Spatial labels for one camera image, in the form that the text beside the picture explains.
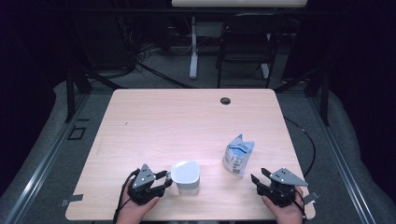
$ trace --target human hand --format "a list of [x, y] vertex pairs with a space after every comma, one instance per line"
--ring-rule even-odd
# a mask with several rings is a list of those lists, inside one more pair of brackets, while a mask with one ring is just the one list
[[[295, 202], [303, 206], [303, 191], [298, 186], [296, 186], [295, 189], [300, 193], [299, 194], [296, 192]], [[291, 205], [288, 205], [286, 207], [279, 207], [277, 205], [274, 205], [274, 203], [266, 196], [262, 196], [262, 201], [270, 209], [270, 211], [274, 213], [277, 224], [303, 223], [303, 214], [296, 204], [292, 203]]]
[[148, 203], [138, 205], [130, 200], [130, 196], [128, 195], [128, 188], [131, 185], [131, 181], [129, 180], [127, 185], [125, 186], [124, 192], [122, 194], [121, 205], [125, 204], [120, 212], [119, 217], [117, 219], [117, 224], [138, 224], [142, 220], [143, 216], [151, 210], [160, 200], [159, 197], [155, 197], [151, 199]]

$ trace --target blue and white package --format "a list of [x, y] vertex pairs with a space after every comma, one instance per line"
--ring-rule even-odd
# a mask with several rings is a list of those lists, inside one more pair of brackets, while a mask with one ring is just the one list
[[248, 158], [253, 151], [254, 142], [244, 142], [239, 134], [226, 148], [223, 157], [224, 167], [234, 175], [244, 176]]

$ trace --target wooden table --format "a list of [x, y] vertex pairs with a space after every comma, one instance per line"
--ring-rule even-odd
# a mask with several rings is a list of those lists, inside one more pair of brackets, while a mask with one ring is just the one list
[[[223, 105], [220, 99], [231, 103]], [[239, 134], [255, 147], [240, 178], [222, 164], [227, 145]], [[174, 183], [145, 220], [273, 219], [250, 174], [286, 167], [303, 177], [283, 116], [271, 90], [118, 90], [93, 142], [66, 211], [70, 220], [110, 220], [129, 173], [147, 163], [154, 173], [177, 161], [197, 161], [200, 193], [180, 196]], [[315, 215], [312, 204], [305, 207]]]

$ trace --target black wire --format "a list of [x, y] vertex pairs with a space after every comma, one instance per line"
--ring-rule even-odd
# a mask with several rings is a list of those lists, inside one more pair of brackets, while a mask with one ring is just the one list
[[118, 203], [118, 205], [117, 205], [117, 209], [116, 209], [116, 212], [115, 212], [114, 217], [113, 217], [113, 223], [117, 223], [117, 219], [118, 219], [118, 217], [119, 217], [119, 212], [120, 212], [121, 208], [131, 200], [131, 198], [129, 198], [128, 201], [126, 201], [123, 205], [121, 205], [121, 203], [122, 203], [123, 192], [125, 191], [125, 187], [126, 187], [126, 185], [128, 184], [129, 179], [131, 179], [131, 177], [132, 177], [133, 175], [134, 175], [134, 172], [130, 173], [130, 174], [128, 175], [128, 177], [126, 178], [124, 184], [122, 185], [122, 190], [121, 190], [121, 193], [120, 193], [119, 203]]
[[184, 84], [184, 83], [182, 83], [182, 82], [176, 81], [176, 80], [174, 80], [174, 79], [172, 79], [172, 78], [170, 78], [170, 77], [168, 77], [168, 76], [166, 76], [166, 75], [164, 75], [164, 74], [158, 72], [157, 70], [154, 70], [154, 69], [152, 69], [152, 68], [150, 68], [150, 67], [147, 67], [146, 65], [142, 64], [141, 62], [136, 62], [136, 63], [139, 64], [140, 66], [142, 66], [144, 69], [150, 71], [150, 72], [151, 72], [152, 74], [154, 74], [155, 76], [161, 77], [161, 78], [163, 78], [165, 81], [167, 81], [167, 82], [169, 82], [169, 83], [171, 83], [171, 84], [173, 84], [173, 85], [176, 85], [176, 86], [178, 86], [178, 87], [182, 87], [182, 88], [185, 88], [185, 89], [197, 89], [196, 87], [193, 87], [193, 86]]
[[142, 48], [140, 48], [140, 53], [150, 52], [153, 49], [156, 49], [155, 45], [147, 44], [146, 46], [142, 46]]
[[298, 190], [294, 190], [295, 192], [297, 192], [300, 197], [301, 197], [301, 201], [303, 202], [303, 206], [299, 205], [295, 200], [293, 200], [291, 197], [289, 197], [288, 194], [284, 193], [282, 190], [280, 190], [279, 188], [275, 188], [273, 187], [273, 189], [276, 189], [280, 194], [282, 194], [284, 197], [288, 198], [292, 203], [294, 203], [298, 209], [300, 210], [301, 214], [303, 215], [303, 222], [304, 220], [306, 220], [306, 214], [305, 214], [305, 204], [304, 204], [304, 198], [303, 195], [300, 194], [300, 192]]
[[294, 124], [295, 126], [297, 126], [299, 129], [301, 129], [301, 131], [306, 135], [306, 137], [308, 137], [309, 141], [310, 141], [311, 144], [312, 144], [313, 156], [312, 156], [311, 164], [309, 164], [308, 169], [307, 169], [307, 170], [305, 171], [305, 173], [304, 173], [304, 177], [306, 177], [306, 176], [309, 174], [309, 172], [311, 171], [312, 166], [314, 165], [315, 159], [316, 159], [316, 157], [317, 157], [317, 148], [315, 147], [314, 140], [312, 140], [311, 136], [306, 132], [306, 130], [305, 130], [304, 128], [302, 128], [300, 125], [298, 125], [296, 122], [294, 122], [294, 121], [292, 121], [291, 119], [288, 119], [288, 118], [286, 118], [286, 117], [283, 117], [283, 118], [284, 118], [285, 120], [289, 121], [290, 123]]

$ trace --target chair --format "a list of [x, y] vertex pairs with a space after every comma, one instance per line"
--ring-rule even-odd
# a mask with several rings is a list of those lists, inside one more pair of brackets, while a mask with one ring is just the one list
[[238, 13], [225, 21], [221, 28], [218, 88], [222, 63], [269, 64], [265, 88], [268, 88], [276, 57], [277, 40], [287, 27], [287, 18], [279, 14]]

